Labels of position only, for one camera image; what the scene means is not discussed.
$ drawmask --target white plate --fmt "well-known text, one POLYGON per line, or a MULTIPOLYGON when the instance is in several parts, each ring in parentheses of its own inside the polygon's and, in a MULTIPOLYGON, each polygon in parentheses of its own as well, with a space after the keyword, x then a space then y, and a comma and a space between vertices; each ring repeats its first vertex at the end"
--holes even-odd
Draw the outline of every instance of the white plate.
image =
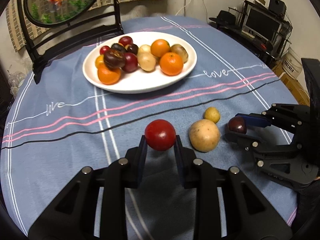
POLYGON ((93 85, 115 93, 121 94, 138 94, 146 93, 161 88, 170 86, 187 76, 195 67, 197 62, 197 54, 195 49, 185 40, 167 33, 158 32, 137 32, 128 33, 103 42, 101 45, 92 50, 85 58, 82 66, 82 71, 85 78, 93 85), (139 47, 143 44, 151 45, 155 40, 164 39, 173 44, 182 45, 188 52, 188 61, 183 65, 182 72, 177 76, 167 76, 162 73, 160 66, 156 66, 156 70, 148 73, 139 68, 133 73, 123 73, 118 83, 114 85, 104 85, 100 82, 97 74, 97 68, 94 65, 96 58, 99 56, 99 51, 102 46, 108 45, 111 47, 113 43, 118 43, 122 36, 130 36, 133 43, 139 47))

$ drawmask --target black speaker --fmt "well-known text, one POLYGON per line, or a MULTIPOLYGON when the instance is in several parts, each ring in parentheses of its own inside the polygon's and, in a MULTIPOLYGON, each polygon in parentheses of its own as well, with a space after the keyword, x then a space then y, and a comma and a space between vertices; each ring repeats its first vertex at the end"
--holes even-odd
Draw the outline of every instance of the black speaker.
POLYGON ((269 11, 278 15, 281 19, 284 19, 287 6, 281 0, 270 0, 269 11))

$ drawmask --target plate of fruit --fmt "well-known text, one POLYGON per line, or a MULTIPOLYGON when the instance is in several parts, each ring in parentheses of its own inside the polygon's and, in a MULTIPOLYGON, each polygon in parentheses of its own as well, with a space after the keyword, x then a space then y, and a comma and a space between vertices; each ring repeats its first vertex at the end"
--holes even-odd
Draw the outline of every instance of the plate of fruit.
POLYGON ((167 33, 136 32, 103 42, 85 58, 82 70, 99 88, 138 94, 178 82, 196 62, 196 51, 185 40, 167 33))

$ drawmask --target table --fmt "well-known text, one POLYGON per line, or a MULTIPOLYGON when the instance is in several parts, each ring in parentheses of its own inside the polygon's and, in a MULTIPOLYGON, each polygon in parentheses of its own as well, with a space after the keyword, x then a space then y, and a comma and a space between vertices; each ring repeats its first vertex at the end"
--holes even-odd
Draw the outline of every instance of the table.
MULTIPOLYGON (((109 93, 93 87, 82 74, 82 62, 100 44, 97 39, 91 46, 52 61, 38 85, 29 73, 9 112, 0 158, 5 204, 25 234, 82 167, 99 169, 123 157, 127 149, 139 144, 152 120, 171 122, 183 145, 191 147, 187 130, 209 106, 220 110, 218 128, 223 134, 225 124, 237 113, 261 113, 272 103, 296 103, 255 55, 199 20, 146 17, 125 21, 123 27, 125 33, 158 31, 185 39, 197 52, 196 67, 188 77, 163 90, 139 95, 109 93), (188 108, 172 110, 181 106, 188 108), (169 111, 135 121, 163 110, 169 111), (120 126, 92 134, 114 125, 120 126)), ((287 144, 292 138, 275 127, 256 132, 270 143, 287 144)), ((215 150, 196 155, 217 168, 238 166, 284 220, 292 222, 296 193, 257 174, 244 150, 222 137, 215 150)), ((141 186, 126 191, 126 206, 129 239, 192 239, 195 191, 180 186, 173 149, 148 151, 141 186)), ((222 228, 226 234, 223 221, 222 228)))

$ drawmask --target white cable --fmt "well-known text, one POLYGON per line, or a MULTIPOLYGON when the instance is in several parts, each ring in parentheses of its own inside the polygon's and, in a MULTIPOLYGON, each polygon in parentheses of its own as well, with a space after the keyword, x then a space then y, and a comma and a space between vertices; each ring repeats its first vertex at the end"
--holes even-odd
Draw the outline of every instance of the white cable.
POLYGON ((183 6, 177 13, 176 13, 176 16, 178 15, 178 13, 183 9, 183 8, 187 8, 187 6, 191 3, 191 0, 185 5, 183 6))

